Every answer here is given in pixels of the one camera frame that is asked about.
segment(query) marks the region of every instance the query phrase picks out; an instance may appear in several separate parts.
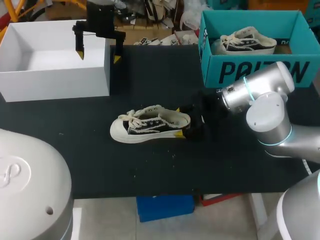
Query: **black mat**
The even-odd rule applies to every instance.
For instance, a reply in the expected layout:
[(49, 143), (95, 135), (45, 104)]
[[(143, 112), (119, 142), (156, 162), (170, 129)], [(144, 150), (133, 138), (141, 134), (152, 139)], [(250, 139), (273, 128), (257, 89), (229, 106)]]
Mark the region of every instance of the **black mat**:
[[(300, 159), (266, 155), (243, 114), (227, 118), (214, 142), (111, 139), (118, 115), (154, 104), (174, 109), (203, 87), (196, 46), (126, 46), (111, 74), (110, 97), (0, 104), (1, 128), (44, 140), (62, 154), (75, 198), (282, 192), (307, 176)], [(320, 125), (313, 87), (297, 89), (287, 107), (293, 123)]]

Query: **blue crate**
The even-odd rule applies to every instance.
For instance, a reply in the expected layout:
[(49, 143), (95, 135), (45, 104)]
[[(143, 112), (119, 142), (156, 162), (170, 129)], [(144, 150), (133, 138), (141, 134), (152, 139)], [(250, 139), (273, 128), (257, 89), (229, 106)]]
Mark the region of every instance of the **blue crate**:
[[(261, 34), (289, 45), (292, 54), (213, 55), (210, 43), (253, 26)], [(202, 13), (198, 49), (203, 82), (222, 88), (267, 65), (282, 61), (296, 87), (309, 87), (320, 66), (320, 45), (300, 11), (207, 10)]]
[(136, 205), (141, 223), (191, 214), (195, 209), (190, 195), (137, 196)]

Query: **canvas sneaker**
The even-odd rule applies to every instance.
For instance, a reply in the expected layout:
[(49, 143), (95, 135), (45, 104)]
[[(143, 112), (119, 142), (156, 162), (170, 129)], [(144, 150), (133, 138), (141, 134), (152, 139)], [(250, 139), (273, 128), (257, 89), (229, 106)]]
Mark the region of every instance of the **canvas sneaker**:
[(111, 125), (111, 137), (121, 143), (137, 144), (158, 138), (179, 138), (190, 127), (188, 114), (160, 105), (120, 115)]
[(248, 26), (233, 34), (220, 37), (216, 54), (220, 55), (268, 55), (273, 54), (277, 41), (260, 34)]

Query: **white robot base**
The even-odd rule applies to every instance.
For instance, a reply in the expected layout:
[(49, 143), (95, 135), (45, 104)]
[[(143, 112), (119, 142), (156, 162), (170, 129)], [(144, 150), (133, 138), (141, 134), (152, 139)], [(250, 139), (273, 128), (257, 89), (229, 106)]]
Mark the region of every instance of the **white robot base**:
[(0, 239), (70, 240), (71, 175), (37, 138), (0, 129)]

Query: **white rubber sole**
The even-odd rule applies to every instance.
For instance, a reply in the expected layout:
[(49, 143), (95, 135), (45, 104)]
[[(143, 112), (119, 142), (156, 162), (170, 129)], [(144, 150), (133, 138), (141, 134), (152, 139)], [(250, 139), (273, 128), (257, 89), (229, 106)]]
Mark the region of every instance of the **white rubber sole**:
[(114, 140), (120, 143), (138, 144), (138, 143), (143, 143), (145, 141), (152, 140), (152, 139), (177, 138), (176, 134), (179, 133), (180, 131), (181, 130), (179, 129), (179, 130), (149, 133), (149, 134), (143, 134), (143, 135), (129, 135), (128, 133), (125, 134), (124, 132), (120, 133), (115, 127), (115, 121), (114, 121), (110, 128), (110, 135)]

